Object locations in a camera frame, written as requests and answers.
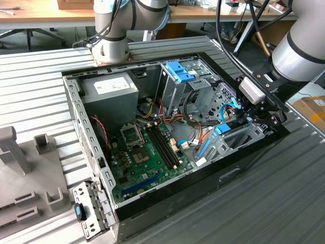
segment ribbed metal surface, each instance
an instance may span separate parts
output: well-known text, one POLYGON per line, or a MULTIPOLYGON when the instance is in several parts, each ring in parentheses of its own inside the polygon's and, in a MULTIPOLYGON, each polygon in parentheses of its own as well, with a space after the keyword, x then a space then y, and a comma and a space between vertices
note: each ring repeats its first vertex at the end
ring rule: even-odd
MULTIPOLYGON (((240 73, 206 37, 130 45, 136 60, 207 52, 231 76, 240 73)), ((2 55, 0 127, 15 126, 18 143, 53 135, 68 189, 89 179, 70 120, 60 71, 93 66, 86 49, 2 55)), ((259 163, 222 189, 127 241, 134 243, 321 243, 325 226, 324 140, 293 113, 292 131, 259 163)), ((0 243, 85 243, 71 209, 0 243)), ((92 243, 112 243, 110 232, 92 243)))

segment green circuit board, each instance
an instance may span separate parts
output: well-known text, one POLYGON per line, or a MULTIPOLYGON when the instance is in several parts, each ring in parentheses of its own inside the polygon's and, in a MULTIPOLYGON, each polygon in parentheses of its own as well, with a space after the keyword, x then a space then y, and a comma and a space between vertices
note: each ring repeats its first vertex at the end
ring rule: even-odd
MULTIPOLYGON (((169 140, 172 138, 172 135, 168 128, 164 124, 159 124, 157 128, 165 139, 165 142, 171 148, 169 140)), ((140 128, 145 141, 144 146, 134 147, 131 151, 127 150, 121 134, 115 135, 110 140, 117 143, 116 148, 112 149, 114 162, 111 166, 116 181, 116 186, 113 189, 116 203, 123 202, 132 196, 147 191, 193 168, 187 157, 180 152, 174 153, 174 155, 181 163, 179 163, 177 168, 168 167, 147 134, 147 130, 147 128, 140 128), (127 196, 123 194, 123 191, 126 189, 143 183, 144 185, 140 189, 137 187, 134 191, 129 192, 127 196)))

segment expansion slot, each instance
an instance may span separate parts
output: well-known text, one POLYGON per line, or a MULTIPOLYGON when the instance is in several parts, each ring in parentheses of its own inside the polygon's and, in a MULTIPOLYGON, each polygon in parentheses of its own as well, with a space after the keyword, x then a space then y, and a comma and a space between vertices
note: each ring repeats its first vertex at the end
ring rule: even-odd
POLYGON ((140 182, 140 183, 136 184, 135 186, 132 186, 130 188, 127 188, 127 189, 123 190, 121 192, 121 194, 124 195, 124 194, 127 194, 127 193, 131 193, 131 192, 137 191, 138 189, 140 189, 140 188, 142 188, 142 187, 144 187, 146 185, 154 183, 158 179, 158 177, 160 175, 161 175, 161 172, 156 174, 154 177, 152 177, 150 179, 146 179, 143 182, 140 182))

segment chair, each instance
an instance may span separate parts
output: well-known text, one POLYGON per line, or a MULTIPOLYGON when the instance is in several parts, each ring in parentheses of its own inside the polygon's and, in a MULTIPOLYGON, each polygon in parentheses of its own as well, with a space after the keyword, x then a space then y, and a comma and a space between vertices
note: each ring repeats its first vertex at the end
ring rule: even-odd
POLYGON ((63 37, 61 37, 59 35, 56 35, 56 34, 53 34, 51 32, 47 32, 47 31, 45 31, 43 29, 39 29, 39 28, 35 28, 35 29, 12 29, 12 30, 9 30, 9 31, 7 31, 5 33, 0 34, 0 39, 11 36, 11 35, 14 35, 16 33, 24 32, 24 31, 26 31, 26 34, 27 34, 27 49, 28 49, 28 51, 31 51, 30 38, 33 37, 33 32, 38 32, 38 33, 47 35, 49 37, 53 37, 53 38, 61 40, 61 46, 62 47, 65 47, 67 45, 67 42, 65 41, 65 39, 63 37))

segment ram slot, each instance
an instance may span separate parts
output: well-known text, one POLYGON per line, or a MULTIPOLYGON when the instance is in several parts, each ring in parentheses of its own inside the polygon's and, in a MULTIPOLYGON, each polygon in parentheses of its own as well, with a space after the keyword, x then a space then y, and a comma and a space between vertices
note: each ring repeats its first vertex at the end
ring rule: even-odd
POLYGON ((147 131, 152 143, 154 144, 155 148, 157 149, 158 153, 164 160, 168 169, 172 169, 174 165, 178 166, 179 162, 176 158, 175 154, 172 152, 169 145, 165 142, 163 136, 160 133, 158 128, 150 128, 147 131))

